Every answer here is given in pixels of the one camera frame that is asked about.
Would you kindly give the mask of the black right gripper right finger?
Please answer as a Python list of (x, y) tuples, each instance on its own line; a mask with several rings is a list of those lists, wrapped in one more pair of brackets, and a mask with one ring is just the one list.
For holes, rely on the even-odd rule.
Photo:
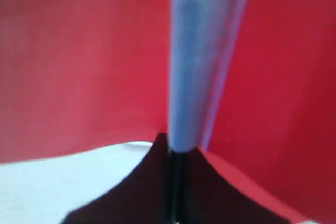
[(198, 149), (178, 155), (179, 223), (288, 223), (228, 183)]

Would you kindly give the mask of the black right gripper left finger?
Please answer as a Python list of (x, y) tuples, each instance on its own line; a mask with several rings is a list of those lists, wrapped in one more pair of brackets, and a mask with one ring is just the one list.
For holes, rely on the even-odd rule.
[(167, 134), (159, 133), (143, 160), (120, 183), (70, 212), (63, 223), (173, 223), (166, 193)]

